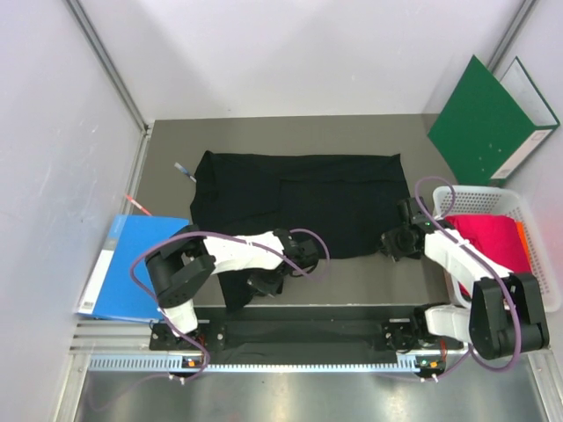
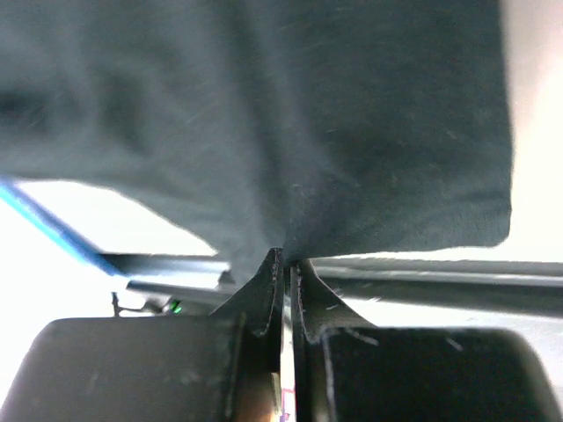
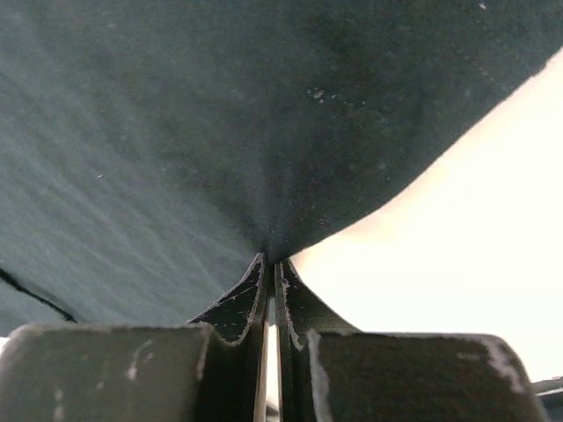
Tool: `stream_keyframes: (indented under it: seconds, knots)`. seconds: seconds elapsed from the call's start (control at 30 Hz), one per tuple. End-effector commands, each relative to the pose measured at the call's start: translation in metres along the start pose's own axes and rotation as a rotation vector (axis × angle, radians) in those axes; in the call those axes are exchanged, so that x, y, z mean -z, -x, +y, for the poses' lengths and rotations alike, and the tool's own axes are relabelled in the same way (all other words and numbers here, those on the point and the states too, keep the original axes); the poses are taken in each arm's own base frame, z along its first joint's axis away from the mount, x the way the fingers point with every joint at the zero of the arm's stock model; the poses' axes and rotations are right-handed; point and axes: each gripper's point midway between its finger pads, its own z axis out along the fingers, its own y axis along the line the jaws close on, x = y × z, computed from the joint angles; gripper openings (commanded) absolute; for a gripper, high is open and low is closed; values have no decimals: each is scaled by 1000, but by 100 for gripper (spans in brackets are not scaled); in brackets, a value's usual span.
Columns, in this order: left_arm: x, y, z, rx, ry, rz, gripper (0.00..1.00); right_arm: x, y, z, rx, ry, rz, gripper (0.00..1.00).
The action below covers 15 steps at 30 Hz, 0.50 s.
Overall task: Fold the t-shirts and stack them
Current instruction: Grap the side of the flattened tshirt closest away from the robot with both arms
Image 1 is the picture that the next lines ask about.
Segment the black t-shirt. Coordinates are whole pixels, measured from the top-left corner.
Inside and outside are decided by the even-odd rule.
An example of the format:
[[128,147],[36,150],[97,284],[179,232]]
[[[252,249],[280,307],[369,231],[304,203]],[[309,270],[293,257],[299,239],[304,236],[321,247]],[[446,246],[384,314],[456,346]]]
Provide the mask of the black t-shirt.
[[321,281],[286,278],[272,295],[251,287],[248,271],[218,276],[228,310],[249,304],[374,304],[377,275],[368,257],[380,236],[401,223],[397,204],[409,197],[399,155],[264,156],[206,151],[190,210],[200,229],[231,236],[296,229],[321,237],[329,256]]

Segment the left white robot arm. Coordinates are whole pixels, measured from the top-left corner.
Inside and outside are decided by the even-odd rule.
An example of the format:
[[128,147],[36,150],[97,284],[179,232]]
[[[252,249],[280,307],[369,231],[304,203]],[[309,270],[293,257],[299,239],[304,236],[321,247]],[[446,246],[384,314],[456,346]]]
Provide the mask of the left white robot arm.
[[313,240],[286,229],[229,236],[186,226],[143,257],[169,338],[180,348],[199,340],[194,296],[213,275],[242,273],[251,292],[278,295],[284,279],[310,275],[319,262]]

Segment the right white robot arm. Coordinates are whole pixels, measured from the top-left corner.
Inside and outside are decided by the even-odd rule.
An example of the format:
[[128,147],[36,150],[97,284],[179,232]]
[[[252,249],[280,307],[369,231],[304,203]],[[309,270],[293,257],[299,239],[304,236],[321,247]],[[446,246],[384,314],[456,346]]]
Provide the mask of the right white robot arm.
[[382,234],[384,255],[426,257],[464,286],[468,305],[423,305],[413,313],[413,342],[429,348],[442,337],[472,346],[485,360],[542,350],[550,343],[539,283],[493,262],[445,219],[431,221],[420,198],[398,202],[400,224]]

